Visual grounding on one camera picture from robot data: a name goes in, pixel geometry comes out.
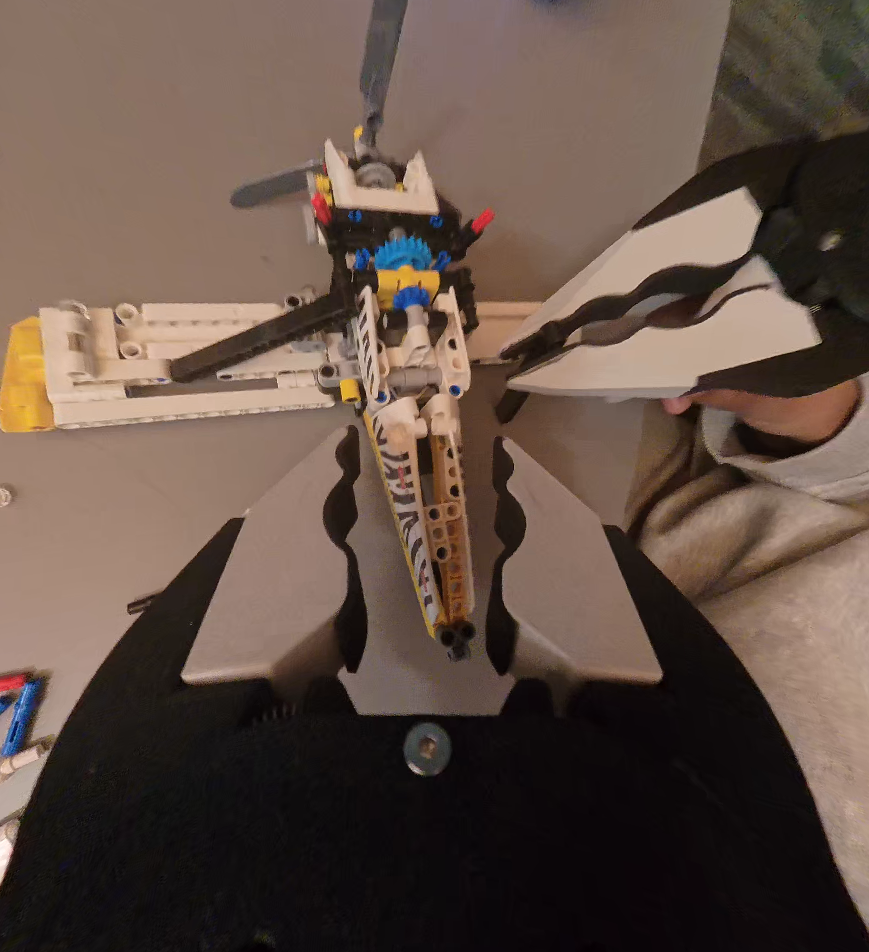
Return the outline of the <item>person's right forearm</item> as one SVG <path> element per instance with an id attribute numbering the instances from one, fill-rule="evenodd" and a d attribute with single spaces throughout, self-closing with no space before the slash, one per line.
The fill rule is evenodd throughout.
<path id="1" fill-rule="evenodd" d="M 827 502 L 869 506 L 869 373 L 858 379 L 857 408 L 844 428 L 822 445 L 780 458 L 752 450 L 750 429 L 728 411 L 705 409 L 701 439 L 718 462 L 753 482 L 783 486 Z"/>

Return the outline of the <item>person's right hand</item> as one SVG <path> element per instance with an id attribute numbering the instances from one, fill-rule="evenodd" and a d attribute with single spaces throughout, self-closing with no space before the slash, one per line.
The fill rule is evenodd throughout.
<path id="1" fill-rule="evenodd" d="M 660 404 L 671 415 L 681 415 L 692 407 L 726 411 L 758 432 L 798 443 L 818 444 L 833 438 L 845 427 L 860 399 L 861 387 L 856 381 L 849 381 L 798 398 L 712 389 L 664 398 Z"/>

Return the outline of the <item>white lego beam piece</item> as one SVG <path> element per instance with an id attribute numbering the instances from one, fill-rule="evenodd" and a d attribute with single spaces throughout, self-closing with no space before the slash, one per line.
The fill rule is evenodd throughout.
<path id="1" fill-rule="evenodd" d="M 39 764 L 53 749 L 56 740 L 55 735 L 48 735 L 40 738 L 35 744 L 22 748 L 17 753 L 0 754 L 0 785 L 22 769 Z"/>

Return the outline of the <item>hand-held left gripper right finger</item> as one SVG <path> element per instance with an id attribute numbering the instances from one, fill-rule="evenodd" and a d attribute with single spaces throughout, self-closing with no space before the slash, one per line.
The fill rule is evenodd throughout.
<path id="1" fill-rule="evenodd" d="M 661 666 L 600 518 L 508 437 L 495 440 L 492 484 L 495 672 L 546 684 L 556 710 L 586 684 L 658 684 Z"/>

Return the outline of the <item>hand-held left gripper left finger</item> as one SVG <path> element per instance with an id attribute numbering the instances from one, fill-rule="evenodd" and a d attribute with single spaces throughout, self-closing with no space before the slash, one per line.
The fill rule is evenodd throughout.
<path id="1" fill-rule="evenodd" d="M 357 672 L 368 612 L 348 537 L 360 463 L 358 431 L 342 426 L 246 510 L 185 684 L 265 680 L 296 705 L 312 682 Z"/>

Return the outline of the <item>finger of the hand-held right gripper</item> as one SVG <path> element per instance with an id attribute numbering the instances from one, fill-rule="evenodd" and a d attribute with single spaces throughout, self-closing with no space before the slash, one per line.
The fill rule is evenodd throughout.
<path id="1" fill-rule="evenodd" d="M 762 217 L 742 187 L 627 232 L 527 318 L 500 357 L 546 356 L 579 328 L 655 297 L 715 291 L 748 260 Z"/>
<path id="2" fill-rule="evenodd" d="M 759 279 L 715 292 L 687 327 L 651 327 L 638 315 L 574 331 L 560 355 L 507 382 L 517 396 L 595 397 L 608 402 L 679 397 L 707 374 L 820 344 L 809 310 Z"/>

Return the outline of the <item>person's grey clothing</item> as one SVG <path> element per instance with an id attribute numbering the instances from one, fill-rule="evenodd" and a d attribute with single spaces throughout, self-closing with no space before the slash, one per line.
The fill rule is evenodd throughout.
<path id="1" fill-rule="evenodd" d="M 766 696 L 869 926 L 869 506 L 753 482 L 712 457 L 700 422 L 644 419 L 640 546 Z"/>

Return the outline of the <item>white and yellow lego plane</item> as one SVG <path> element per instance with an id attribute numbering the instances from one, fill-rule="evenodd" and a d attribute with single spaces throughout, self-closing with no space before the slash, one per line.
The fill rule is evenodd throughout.
<path id="1" fill-rule="evenodd" d="M 421 619 L 452 660 L 476 635 L 459 404 L 472 384 L 479 316 L 459 266 L 494 220 L 469 221 L 435 187 L 423 154 L 377 144 L 407 2 L 373 2 L 350 152 L 236 189 L 234 208 L 304 194 L 310 242 L 332 262 L 325 293 L 282 303 L 67 301 L 12 326 L 0 429 L 41 433 L 349 405 L 365 425 Z"/>

